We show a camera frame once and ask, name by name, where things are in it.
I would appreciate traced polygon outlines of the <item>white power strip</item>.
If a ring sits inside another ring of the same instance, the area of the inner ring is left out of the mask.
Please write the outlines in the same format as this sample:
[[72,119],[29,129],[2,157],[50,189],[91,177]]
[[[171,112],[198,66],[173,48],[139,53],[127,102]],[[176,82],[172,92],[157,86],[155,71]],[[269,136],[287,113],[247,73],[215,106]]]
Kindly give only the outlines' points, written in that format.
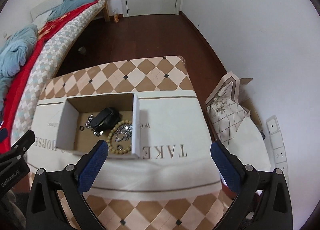
[[273,115],[268,118],[266,120],[266,126],[272,145],[275,167],[283,171],[286,182],[289,183],[289,170],[287,166],[286,151],[277,117]]

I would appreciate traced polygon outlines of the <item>small orange bottle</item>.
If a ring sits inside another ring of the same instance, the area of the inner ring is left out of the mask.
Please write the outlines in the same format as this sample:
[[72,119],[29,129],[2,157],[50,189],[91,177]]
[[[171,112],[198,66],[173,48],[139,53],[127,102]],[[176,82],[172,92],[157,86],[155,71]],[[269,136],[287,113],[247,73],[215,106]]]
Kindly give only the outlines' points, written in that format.
[[113,19],[115,23],[119,22],[118,9],[114,9],[113,11]]

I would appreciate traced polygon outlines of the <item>checkered bed quilt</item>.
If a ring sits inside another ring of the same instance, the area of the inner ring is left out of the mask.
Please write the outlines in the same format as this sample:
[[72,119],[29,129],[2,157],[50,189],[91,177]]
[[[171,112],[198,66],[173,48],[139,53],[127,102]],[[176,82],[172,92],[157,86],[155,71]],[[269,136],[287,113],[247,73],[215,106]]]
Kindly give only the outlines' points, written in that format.
[[87,8],[69,21],[44,45],[31,70],[18,105],[11,130],[11,146],[31,129],[37,101],[47,81],[55,76],[69,49],[95,16],[105,8],[105,5],[106,0],[99,0],[97,6]]

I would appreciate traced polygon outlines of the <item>black smart watch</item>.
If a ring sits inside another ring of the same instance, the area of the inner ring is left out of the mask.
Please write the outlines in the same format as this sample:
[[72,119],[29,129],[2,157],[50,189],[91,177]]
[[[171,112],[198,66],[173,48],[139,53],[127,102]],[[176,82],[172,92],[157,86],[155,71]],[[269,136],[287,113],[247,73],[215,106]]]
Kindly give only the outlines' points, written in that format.
[[91,128],[98,131],[111,130],[120,122],[120,113],[114,107],[104,108],[91,121]]

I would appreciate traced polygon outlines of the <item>floral patterned pillow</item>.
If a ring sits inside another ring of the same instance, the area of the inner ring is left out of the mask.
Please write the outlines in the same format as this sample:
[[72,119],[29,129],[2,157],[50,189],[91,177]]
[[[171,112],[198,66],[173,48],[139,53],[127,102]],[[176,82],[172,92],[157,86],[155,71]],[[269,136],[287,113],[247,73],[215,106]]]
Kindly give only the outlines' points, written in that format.
[[206,99],[205,106],[217,138],[228,146],[242,121],[251,112],[239,103],[240,79],[233,73],[225,74]]

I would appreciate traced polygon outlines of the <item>blue crumpled blanket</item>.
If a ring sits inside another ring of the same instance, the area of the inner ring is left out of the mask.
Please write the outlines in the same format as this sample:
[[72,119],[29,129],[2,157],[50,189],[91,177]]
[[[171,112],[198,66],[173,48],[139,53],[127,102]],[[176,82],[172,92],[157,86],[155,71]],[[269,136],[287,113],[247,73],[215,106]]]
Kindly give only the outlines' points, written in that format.
[[[63,0],[61,4],[49,10],[47,21],[53,21],[64,14],[95,0]],[[35,24],[25,26],[7,39],[1,47],[1,109],[15,75],[20,72],[27,59],[33,53],[38,36]]]

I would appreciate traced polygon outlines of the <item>open white cardboard box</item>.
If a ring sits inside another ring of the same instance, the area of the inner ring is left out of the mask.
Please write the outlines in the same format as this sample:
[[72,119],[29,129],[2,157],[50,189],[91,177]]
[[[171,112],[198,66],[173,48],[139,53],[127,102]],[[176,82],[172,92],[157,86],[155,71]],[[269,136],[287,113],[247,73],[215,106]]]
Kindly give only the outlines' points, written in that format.
[[68,97],[62,106],[55,145],[84,154],[103,140],[108,158],[140,156],[139,99],[135,93]]

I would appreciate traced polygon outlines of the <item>red blanket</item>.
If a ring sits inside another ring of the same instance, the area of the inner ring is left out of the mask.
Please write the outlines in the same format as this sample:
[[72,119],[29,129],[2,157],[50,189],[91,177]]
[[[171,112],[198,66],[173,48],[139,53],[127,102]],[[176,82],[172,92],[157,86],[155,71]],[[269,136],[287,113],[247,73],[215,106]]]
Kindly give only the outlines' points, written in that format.
[[39,39],[35,45],[35,48],[26,61],[25,65],[21,70],[15,75],[11,85],[9,86],[9,91],[4,99],[4,109],[3,109],[3,124],[1,128],[5,128],[8,131],[8,136],[1,140],[1,153],[6,153],[11,148],[10,136],[12,125],[14,123],[14,118],[18,109],[18,105],[23,95],[23,91],[26,87],[27,80],[29,79],[31,70],[39,58],[39,55],[49,39],[51,39],[63,26],[65,26],[69,21],[76,18],[87,8],[92,6],[97,6],[99,0],[92,1],[90,3],[84,4],[68,13],[48,21],[39,32]]

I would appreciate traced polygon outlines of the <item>diamond pattern table cloth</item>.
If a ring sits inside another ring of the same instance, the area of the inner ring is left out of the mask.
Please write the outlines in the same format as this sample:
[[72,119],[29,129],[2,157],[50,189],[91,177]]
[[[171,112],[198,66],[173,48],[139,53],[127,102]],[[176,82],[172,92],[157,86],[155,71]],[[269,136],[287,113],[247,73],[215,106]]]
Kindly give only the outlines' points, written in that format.
[[51,79],[37,103],[32,171],[61,170],[81,154],[55,145],[67,97],[135,93],[140,156],[108,158],[85,198],[107,229],[212,229],[225,207],[211,138],[178,56],[101,64]]

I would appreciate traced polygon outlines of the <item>white cloth bag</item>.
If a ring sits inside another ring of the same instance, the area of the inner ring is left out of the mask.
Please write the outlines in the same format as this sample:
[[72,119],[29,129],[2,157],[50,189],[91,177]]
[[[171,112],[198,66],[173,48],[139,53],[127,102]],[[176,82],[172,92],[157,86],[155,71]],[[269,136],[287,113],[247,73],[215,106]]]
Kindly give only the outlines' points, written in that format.
[[250,164],[260,171],[270,171],[271,169],[263,137],[248,116],[242,120],[226,148],[231,154],[236,155],[244,165]]

